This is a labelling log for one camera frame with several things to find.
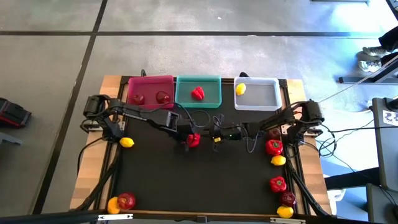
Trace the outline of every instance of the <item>red case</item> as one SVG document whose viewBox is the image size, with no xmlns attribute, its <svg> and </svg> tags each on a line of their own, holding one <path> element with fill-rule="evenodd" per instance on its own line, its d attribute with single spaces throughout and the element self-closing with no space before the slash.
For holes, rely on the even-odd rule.
<svg viewBox="0 0 398 224">
<path fill-rule="evenodd" d="M 174 102 L 174 78 L 172 75 L 151 76 L 151 77 L 132 77 L 129 79 L 129 91 L 127 103 L 134 104 L 134 95 L 144 95 L 145 104 L 141 107 L 152 110 L 161 106 L 156 102 L 156 93 L 164 91 L 170 97 L 170 102 Z M 164 106 L 173 108 L 174 104 Z"/>
</svg>

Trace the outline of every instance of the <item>shoe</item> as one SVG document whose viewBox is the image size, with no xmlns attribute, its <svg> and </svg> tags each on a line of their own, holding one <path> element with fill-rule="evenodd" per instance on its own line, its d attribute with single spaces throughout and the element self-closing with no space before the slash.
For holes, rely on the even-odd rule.
<svg viewBox="0 0 398 224">
<path fill-rule="evenodd" d="M 363 47 L 362 50 L 370 56 L 385 56 L 388 54 L 388 51 L 382 47 Z"/>
<path fill-rule="evenodd" d="M 364 72 L 375 72 L 381 68 L 381 61 L 359 61 L 358 67 Z"/>
</svg>

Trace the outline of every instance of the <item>wooden platform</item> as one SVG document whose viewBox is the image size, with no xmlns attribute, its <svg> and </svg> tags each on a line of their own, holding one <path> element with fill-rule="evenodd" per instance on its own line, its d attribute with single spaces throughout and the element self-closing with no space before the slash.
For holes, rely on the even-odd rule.
<svg viewBox="0 0 398 224">
<path fill-rule="evenodd" d="M 100 89 L 100 94 L 109 95 L 110 97 L 117 97 L 121 76 L 107 75 L 104 77 L 103 84 Z M 289 98 L 291 102 L 305 100 L 305 93 L 303 83 L 301 80 L 287 80 L 289 91 Z M 126 88 L 123 94 L 123 100 L 126 100 Z M 87 143 L 99 138 L 102 133 L 89 133 Z M 306 142 L 315 145 L 315 139 L 312 137 L 305 137 Z M 106 149 L 106 142 L 100 141 L 93 146 L 86 149 L 83 159 L 81 161 L 80 172 L 76 180 L 75 191 L 73 193 L 70 208 L 79 206 L 84 199 L 90 194 L 95 185 L 98 183 L 101 166 L 104 159 Z M 323 172 L 320 165 L 318 152 L 309 146 L 300 146 L 301 162 L 305 183 L 315 200 L 322 206 L 322 208 L 331 213 L 329 199 L 326 192 L 326 185 L 323 179 Z M 103 195 L 101 198 L 100 208 L 105 208 L 106 195 L 108 193 L 109 181 L 104 186 Z M 295 192 L 298 201 L 298 212 L 303 214 L 303 204 L 300 189 L 295 184 Z M 149 211 L 134 211 L 134 213 L 147 213 Z"/>
</svg>

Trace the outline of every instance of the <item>lemon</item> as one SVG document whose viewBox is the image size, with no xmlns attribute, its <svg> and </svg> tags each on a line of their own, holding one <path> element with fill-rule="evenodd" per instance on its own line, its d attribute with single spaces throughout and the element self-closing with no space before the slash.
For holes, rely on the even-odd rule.
<svg viewBox="0 0 398 224">
<path fill-rule="evenodd" d="M 113 197 L 108 201 L 108 213 L 115 215 L 115 214 L 119 214 L 119 212 L 120 212 L 120 208 L 118 205 L 118 198 Z"/>
<path fill-rule="evenodd" d="M 244 83 L 238 84 L 236 86 L 236 94 L 238 96 L 243 95 L 243 93 L 246 91 L 246 85 Z"/>
<path fill-rule="evenodd" d="M 134 141 L 131 138 L 121 138 L 119 143 L 123 147 L 132 147 L 134 145 Z"/>
<path fill-rule="evenodd" d="M 281 218 L 292 218 L 293 212 L 293 208 L 287 206 L 281 206 L 276 211 Z"/>
<path fill-rule="evenodd" d="M 286 158 L 283 156 L 274 156 L 271 159 L 271 163 L 275 166 L 281 166 L 284 165 L 286 163 Z"/>
</svg>

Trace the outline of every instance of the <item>black stand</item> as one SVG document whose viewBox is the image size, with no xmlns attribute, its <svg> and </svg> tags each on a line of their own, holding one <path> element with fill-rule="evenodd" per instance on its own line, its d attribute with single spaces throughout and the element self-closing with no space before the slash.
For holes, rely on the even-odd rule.
<svg viewBox="0 0 398 224">
<path fill-rule="evenodd" d="M 328 190 L 362 187 L 366 184 L 378 186 L 380 185 L 379 168 L 375 167 L 355 173 L 327 177 L 325 178 L 325 183 Z"/>
<path fill-rule="evenodd" d="M 398 60 L 391 62 L 383 71 L 375 77 L 368 78 L 360 84 L 387 84 L 398 85 Z M 339 83 L 354 84 L 362 80 L 364 77 L 339 77 Z"/>
</svg>

